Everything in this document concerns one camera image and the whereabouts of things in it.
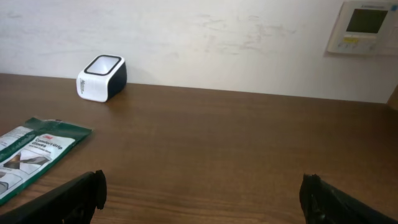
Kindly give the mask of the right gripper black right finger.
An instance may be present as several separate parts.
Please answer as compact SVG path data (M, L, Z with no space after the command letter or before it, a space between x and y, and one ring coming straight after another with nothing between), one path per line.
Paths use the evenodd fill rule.
M316 174L303 176L299 200L306 224L397 224Z

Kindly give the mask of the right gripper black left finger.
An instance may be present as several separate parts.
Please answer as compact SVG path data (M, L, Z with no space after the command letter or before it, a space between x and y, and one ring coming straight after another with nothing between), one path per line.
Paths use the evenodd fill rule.
M1 215L1 224L90 223L104 209L106 177L102 170L86 172L38 198Z

